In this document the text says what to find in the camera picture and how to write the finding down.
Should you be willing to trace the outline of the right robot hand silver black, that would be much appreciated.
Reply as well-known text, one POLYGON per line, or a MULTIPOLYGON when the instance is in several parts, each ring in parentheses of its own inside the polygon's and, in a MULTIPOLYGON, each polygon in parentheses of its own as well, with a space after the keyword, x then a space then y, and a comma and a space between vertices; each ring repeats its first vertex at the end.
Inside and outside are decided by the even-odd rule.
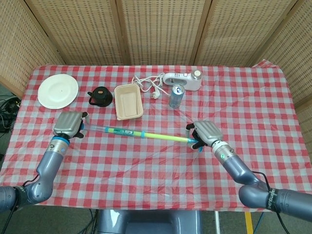
POLYGON ((208 146, 212 147, 216 141, 223 140, 223 134, 218 127, 210 120, 199 120, 194 123, 186 125, 187 138, 190 137, 190 130, 196 143, 189 143, 193 150, 199 149, 200 147, 208 146))

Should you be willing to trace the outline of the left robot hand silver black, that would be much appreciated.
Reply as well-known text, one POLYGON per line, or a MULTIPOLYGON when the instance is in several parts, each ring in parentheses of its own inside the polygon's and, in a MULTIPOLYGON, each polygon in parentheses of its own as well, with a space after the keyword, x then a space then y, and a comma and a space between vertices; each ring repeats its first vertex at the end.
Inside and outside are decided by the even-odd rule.
POLYGON ((54 134, 67 140, 72 138, 83 139, 85 137, 81 132, 83 129, 83 120, 87 118, 88 115, 87 112, 62 112, 54 126, 54 134))

